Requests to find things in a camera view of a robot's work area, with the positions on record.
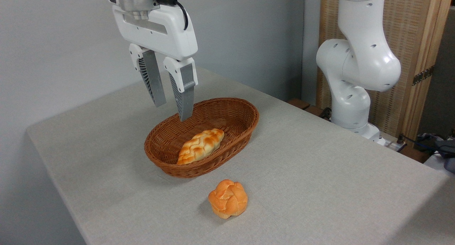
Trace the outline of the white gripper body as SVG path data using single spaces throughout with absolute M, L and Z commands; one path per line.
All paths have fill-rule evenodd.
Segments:
M 198 52 L 191 19 L 187 18 L 185 30 L 180 7 L 162 5 L 149 11 L 148 20 L 136 20 L 117 5 L 113 5 L 112 10 L 121 35 L 131 43 L 176 60 L 185 60 Z

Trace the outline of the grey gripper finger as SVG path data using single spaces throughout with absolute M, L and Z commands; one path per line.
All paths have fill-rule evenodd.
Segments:
M 165 69 L 169 72 L 180 121 L 192 116 L 194 106 L 194 87 L 198 77 L 193 58 L 177 61 L 171 57 L 164 59 Z
M 130 44 L 129 51 L 135 70 L 141 74 L 155 106 L 166 104 L 155 52 L 133 43 Z

